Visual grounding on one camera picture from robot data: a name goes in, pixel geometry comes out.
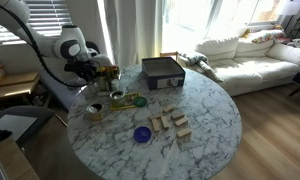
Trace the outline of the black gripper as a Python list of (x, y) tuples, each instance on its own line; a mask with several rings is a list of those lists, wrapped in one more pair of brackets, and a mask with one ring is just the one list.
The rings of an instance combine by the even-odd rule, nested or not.
[(96, 82), (100, 79), (101, 73), (98, 71), (99, 63), (92, 60), (76, 61), (67, 63), (64, 66), (66, 72), (74, 72), (80, 78), (84, 79), (87, 83)]

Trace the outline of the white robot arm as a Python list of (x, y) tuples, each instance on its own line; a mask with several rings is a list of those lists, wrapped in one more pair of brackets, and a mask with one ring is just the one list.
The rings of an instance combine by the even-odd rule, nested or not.
[(59, 79), (48, 68), (44, 57), (66, 60), (66, 72), (74, 72), (86, 81), (86, 85), (97, 81), (98, 68), (92, 61), (98, 52), (86, 46), (81, 29), (76, 25), (64, 25), (58, 37), (38, 33), (29, 24), (30, 10), (24, 0), (0, 0), (0, 25), (28, 43), (35, 51), (44, 70), (57, 82), (75, 87)]

